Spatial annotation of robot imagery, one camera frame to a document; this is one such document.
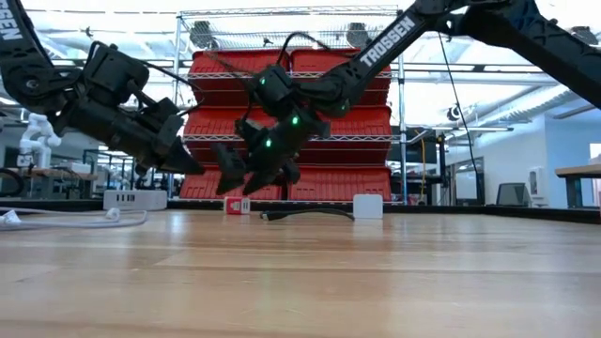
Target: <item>shelving unit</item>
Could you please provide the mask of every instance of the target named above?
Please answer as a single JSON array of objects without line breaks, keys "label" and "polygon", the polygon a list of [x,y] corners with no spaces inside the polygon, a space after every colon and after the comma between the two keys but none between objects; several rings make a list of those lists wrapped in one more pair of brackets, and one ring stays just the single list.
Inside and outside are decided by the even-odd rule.
[{"label": "shelving unit", "polygon": [[[364,7],[313,7],[313,8],[245,8],[245,9],[225,9],[225,10],[208,10],[208,11],[184,11],[181,12],[178,17],[177,24],[177,44],[181,43],[181,29],[184,28],[191,36],[190,40],[194,41],[197,47],[199,44],[205,43],[207,46],[215,47],[215,52],[221,54],[225,57],[225,61],[230,61],[231,59],[236,59],[236,53],[244,54],[252,51],[253,53],[258,53],[261,55],[259,57],[261,61],[258,63],[249,63],[246,61],[246,64],[242,62],[238,62],[234,66],[236,66],[240,71],[236,73],[228,72],[229,69],[224,69],[218,64],[214,64],[213,66],[208,65],[210,62],[205,61],[194,61],[191,65],[191,70],[188,73],[187,77],[191,81],[198,82],[204,89],[204,100],[205,104],[207,102],[212,105],[224,106],[229,103],[230,105],[237,106],[238,108],[234,108],[229,112],[223,112],[223,123],[220,125],[220,128],[212,128],[212,130],[208,130],[208,126],[201,127],[203,123],[200,122],[197,118],[198,115],[192,114],[189,118],[189,121],[186,125],[184,131],[184,141],[188,146],[189,150],[192,154],[201,159],[203,163],[211,163],[214,161],[211,158],[210,154],[210,144],[215,142],[228,143],[233,147],[242,148],[241,140],[233,134],[233,128],[231,128],[230,132],[223,132],[223,128],[226,130],[230,128],[227,126],[227,122],[225,120],[229,120],[233,122],[233,118],[226,117],[226,115],[236,114],[234,113],[240,107],[245,109],[246,101],[240,100],[241,97],[245,96],[246,93],[243,90],[243,86],[239,82],[239,78],[249,78],[252,76],[253,71],[261,70],[265,67],[265,64],[261,64],[264,60],[263,55],[275,55],[275,53],[279,53],[281,46],[283,45],[285,39],[290,35],[293,31],[301,30],[291,28],[289,31],[279,31],[279,32],[270,32],[270,31],[259,31],[261,30],[261,23],[263,20],[271,20],[277,21],[282,20],[286,21],[286,27],[295,27],[294,23],[301,23],[303,20],[316,20],[320,23],[314,23],[312,26],[321,27],[317,31],[307,32],[314,38],[317,38],[327,45],[331,46],[333,49],[337,50],[345,50],[348,52],[348,49],[354,46],[350,46],[347,43],[346,34],[349,32],[348,25],[350,23],[365,23],[364,31],[362,34],[367,34],[370,38],[375,37],[383,28],[385,28],[389,23],[391,23],[396,17],[398,7],[396,6],[364,6]],[[236,26],[239,28],[239,32],[232,31],[231,28],[221,29],[222,24],[226,25],[226,23],[231,23],[232,26]],[[312,49],[312,43],[307,40],[303,40],[302,38],[294,38],[290,41],[288,52],[288,63],[284,64],[287,70],[289,71],[292,78],[299,81],[311,81],[312,79],[318,78],[321,76],[326,70],[333,66],[333,63],[341,63],[344,60],[329,60],[323,65],[315,65],[309,66],[305,64],[304,67],[295,68],[295,56],[305,54],[314,54],[317,53],[314,49]],[[322,54],[319,57],[331,58],[331,54]],[[194,58],[203,57],[201,54],[197,53]],[[203,64],[203,67],[197,67],[196,64]],[[179,55],[177,55],[176,60],[174,60],[174,65],[176,67],[175,71],[178,72],[178,68],[180,65]],[[403,60],[399,59],[398,62],[393,65],[392,69],[386,69],[375,79],[375,82],[380,81],[380,85],[376,87],[370,88],[366,91],[365,96],[371,98],[377,98],[375,100],[367,100],[364,103],[367,104],[377,104],[377,107],[371,107],[371,109],[381,109],[382,107],[386,108],[386,96],[389,94],[389,85],[390,81],[393,79],[398,79],[399,83],[402,83],[404,77],[403,71]],[[399,102],[400,102],[400,117],[401,117],[401,130],[405,129],[404,123],[404,107],[403,107],[403,85],[400,85],[399,90]],[[210,99],[209,97],[214,95],[215,98],[221,97],[221,99]],[[175,88],[174,98],[177,97],[177,87]],[[211,110],[211,107],[205,107],[205,110]],[[264,125],[269,125],[269,119],[264,117],[259,118]],[[346,167],[365,167],[366,165],[370,168],[367,170],[367,174],[365,177],[371,177],[369,171],[378,171],[380,187],[383,187],[381,184],[382,180],[382,169],[384,169],[384,162],[386,159],[386,153],[390,144],[392,142],[398,142],[402,145],[406,142],[404,135],[392,135],[390,131],[390,116],[388,116],[387,127],[388,130],[385,132],[366,132],[361,128],[354,128],[352,131],[348,132],[335,132],[336,124],[344,124],[344,122],[348,122],[348,120],[341,119],[339,121],[332,122],[332,136],[329,138],[313,138],[306,148],[300,154],[300,167],[301,171],[304,173],[308,173],[306,179],[303,183],[303,178],[299,185],[296,187],[286,187],[285,190],[288,192],[283,192],[283,199],[287,197],[295,197],[295,198],[307,198],[301,197],[302,193],[297,193],[301,189],[305,189],[306,191],[310,191],[311,187],[307,187],[307,184],[313,184],[312,181],[323,182],[323,176],[320,174],[315,174],[315,170],[326,170],[331,174],[331,166],[333,163],[324,161],[324,158],[331,158],[331,154],[341,153],[341,154],[349,154],[348,151],[355,151],[355,154],[348,158],[356,158],[356,159],[367,159],[368,161],[355,161],[356,163],[347,162],[345,163]],[[358,156],[357,152],[362,150],[363,153]],[[328,164],[328,168],[314,169],[316,164]],[[347,182],[350,183],[352,179],[357,179],[355,176],[350,177],[347,176]],[[192,178],[188,179],[188,182],[195,182],[194,184],[188,183],[190,189],[197,187],[199,183],[197,181],[200,178]],[[371,183],[363,184],[363,192],[373,192],[379,191],[384,195],[385,200],[390,200],[390,184],[387,183],[387,189],[378,188],[372,189],[369,186]],[[184,187],[182,188],[182,195],[180,198],[186,199],[187,195],[184,192],[186,189],[186,183],[184,183]],[[190,196],[200,196],[197,194],[189,194]],[[333,198],[331,200],[330,196],[322,196],[317,198],[316,200],[327,199],[332,203],[347,203],[348,198],[344,199]]]}]

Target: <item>metal pole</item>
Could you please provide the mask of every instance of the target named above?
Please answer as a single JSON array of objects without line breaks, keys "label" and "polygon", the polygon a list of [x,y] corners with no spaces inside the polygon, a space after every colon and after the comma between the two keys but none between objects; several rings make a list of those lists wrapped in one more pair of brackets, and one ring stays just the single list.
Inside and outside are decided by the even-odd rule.
[{"label": "metal pole", "polygon": [[401,131],[401,180],[403,182],[403,204],[407,205],[407,123],[405,122],[405,67],[403,55],[398,57],[398,119]]},{"label": "metal pole", "polygon": [[[181,13],[177,14],[176,17],[176,52],[173,58],[173,72],[176,75],[179,75],[179,51],[181,49],[181,26],[183,25],[181,22]],[[174,79],[173,81],[173,103],[177,105],[177,99],[179,94],[179,82]],[[173,198],[173,187],[174,187],[174,176],[173,174],[169,174],[167,178],[167,197]]]}]

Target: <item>table leg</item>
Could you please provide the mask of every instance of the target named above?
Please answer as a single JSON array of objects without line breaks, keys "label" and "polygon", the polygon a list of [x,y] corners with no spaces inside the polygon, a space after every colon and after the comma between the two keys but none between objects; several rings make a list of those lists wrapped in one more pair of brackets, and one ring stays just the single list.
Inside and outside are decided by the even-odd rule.
[{"label": "table leg", "polygon": [[582,183],[578,177],[566,177],[565,189],[567,191],[567,207],[582,207]]}]

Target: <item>ceiling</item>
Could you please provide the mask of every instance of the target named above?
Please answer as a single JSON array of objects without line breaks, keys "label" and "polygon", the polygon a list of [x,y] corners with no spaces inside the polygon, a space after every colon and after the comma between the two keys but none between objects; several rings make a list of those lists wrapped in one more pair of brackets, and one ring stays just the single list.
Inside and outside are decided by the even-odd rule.
[{"label": "ceiling", "polygon": [[[193,35],[200,39],[213,37],[223,49],[257,49],[263,48],[264,38],[273,42],[273,46],[281,45],[285,37],[292,31],[305,31],[323,40],[333,47],[348,47],[345,39],[350,23],[365,23],[365,31],[374,36],[393,20],[398,5],[406,8],[412,2],[406,0],[378,1],[381,6],[359,7],[361,1],[332,1],[336,6],[344,8],[279,8],[289,11],[286,15],[264,15],[274,11],[281,2],[276,1],[235,1],[199,2],[191,5],[189,0],[170,0],[148,2],[141,0],[105,0],[75,1],[62,0],[22,0],[28,10],[37,33],[47,52],[55,60],[86,58],[90,43],[101,40],[114,43],[119,50],[141,59],[176,58],[176,45],[179,45],[179,57],[192,59],[197,50],[191,42],[189,29],[195,22],[206,21],[210,26],[210,35]],[[287,0],[287,6],[310,7],[319,6],[322,1]],[[595,11],[586,10],[590,0],[544,0],[537,1],[541,12],[549,18],[559,19],[560,25],[590,25],[594,32],[601,31],[601,23],[594,15]],[[582,4],[584,10],[574,10]],[[272,8],[256,10],[252,8]],[[220,8],[237,8],[223,10]],[[177,41],[177,13],[181,10],[195,9],[197,12],[184,12],[183,28]],[[292,12],[304,10],[313,15],[290,15]],[[310,41],[295,39],[295,47],[310,46]],[[504,64],[527,65],[523,58],[512,51],[486,46],[468,38],[455,38],[444,42],[445,53],[454,64]],[[414,43],[405,53],[405,62],[439,64],[444,62],[438,35],[428,33]],[[454,77],[458,83],[455,89],[463,106],[476,103],[485,104],[502,100],[515,95],[530,84],[525,84],[524,74],[482,74],[458,73]],[[490,81],[493,77],[506,78],[507,85],[474,84],[474,82]],[[446,109],[455,103],[455,93],[448,75],[441,69],[425,74],[426,80],[421,83],[410,82],[405,86],[405,107],[409,124],[434,125],[446,121]],[[164,77],[156,75],[156,81],[162,84],[150,84],[146,91],[155,98],[171,97],[172,85]],[[192,94],[183,90],[183,101]],[[398,111],[398,87],[393,85],[389,95],[394,111]]]}]

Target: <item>wall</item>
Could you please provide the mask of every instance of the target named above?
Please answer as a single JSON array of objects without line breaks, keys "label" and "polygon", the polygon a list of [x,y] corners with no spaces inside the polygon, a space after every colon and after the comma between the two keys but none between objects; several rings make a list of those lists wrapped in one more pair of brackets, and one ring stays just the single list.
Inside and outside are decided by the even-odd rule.
[{"label": "wall", "polygon": [[[19,140],[25,128],[4,128],[0,132],[1,147],[19,147]],[[53,154],[61,157],[71,158],[81,161],[84,156],[84,150],[90,148],[98,149],[99,142],[80,133],[67,133],[63,138],[61,146],[53,149]]]},{"label": "wall", "polygon": [[[548,118],[545,130],[549,204],[551,207],[566,208],[565,181],[555,176],[555,169],[589,163],[590,144],[601,143],[601,121]],[[589,179],[582,180],[582,203],[584,206],[593,205],[593,183]]]},{"label": "wall", "polygon": [[[514,125],[513,131],[484,133],[472,140],[474,158],[483,157],[485,160],[487,204],[496,203],[499,184],[523,182],[528,185],[530,169],[547,166],[545,126],[545,118],[538,116],[532,123]],[[469,159],[470,153],[466,146],[451,147],[446,156],[447,164]],[[543,192],[547,192],[547,184],[546,179],[540,182]]]}]

